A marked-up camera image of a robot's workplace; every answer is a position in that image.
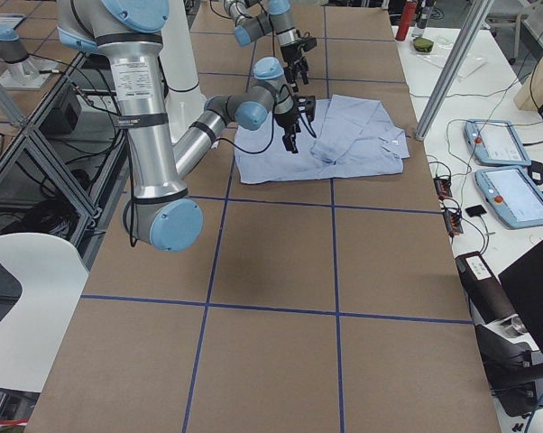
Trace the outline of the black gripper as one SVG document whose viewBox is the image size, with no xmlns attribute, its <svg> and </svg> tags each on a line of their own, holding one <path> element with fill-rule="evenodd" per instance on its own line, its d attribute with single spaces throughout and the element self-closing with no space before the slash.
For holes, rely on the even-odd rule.
<svg viewBox="0 0 543 433">
<path fill-rule="evenodd" d="M 282 136 L 282 142 L 287 152 L 298 153 L 298 147 L 296 143 L 297 133 L 300 132 L 299 126 L 299 110 L 296 107 L 292 107 L 289 111 L 284 113 L 273 113 L 273 118 L 276 124 L 283 129 L 284 135 Z"/>
<path fill-rule="evenodd" d="M 287 65 L 284 68 L 286 80 L 291 85 L 295 85 L 297 79 L 301 78 L 303 84 L 307 85 L 309 83 L 308 64 L 305 62 L 302 45 L 299 43 L 282 45 L 281 56 Z"/>
</svg>

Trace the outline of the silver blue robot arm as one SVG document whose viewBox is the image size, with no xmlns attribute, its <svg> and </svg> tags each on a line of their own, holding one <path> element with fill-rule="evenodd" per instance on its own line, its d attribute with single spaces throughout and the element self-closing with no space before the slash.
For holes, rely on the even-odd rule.
<svg viewBox="0 0 543 433">
<path fill-rule="evenodd" d="M 254 66 L 254 85 L 243 94 L 209 99 L 203 113 L 174 143 L 171 140 L 159 57 L 166 1 L 59 1 L 60 42 L 77 51 L 105 56 L 119 104 L 117 125 L 131 156 L 132 198 L 124 225 L 132 242 L 166 252 L 195 243 L 203 213 L 188 197 L 187 176 L 232 122 L 255 131 L 272 118 L 282 140 L 295 151 L 299 108 L 274 57 Z"/>
<path fill-rule="evenodd" d="M 295 24 L 289 1 L 221 1 L 223 12 L 219 13 L 212 1 L 211 11 L 234 24 L 234 35 L 240 46 L 247 46 L 263 36 L 270 35 L 272 55 L 279 48 L 284 63 L 284 74 L 295 93 L 299 92 L 298 78 L 304 85 L 308 80 L 308 61 L 305 53 L 317 46 L 317 39 L 309 32 L 301 33 Z"/>
</svg>

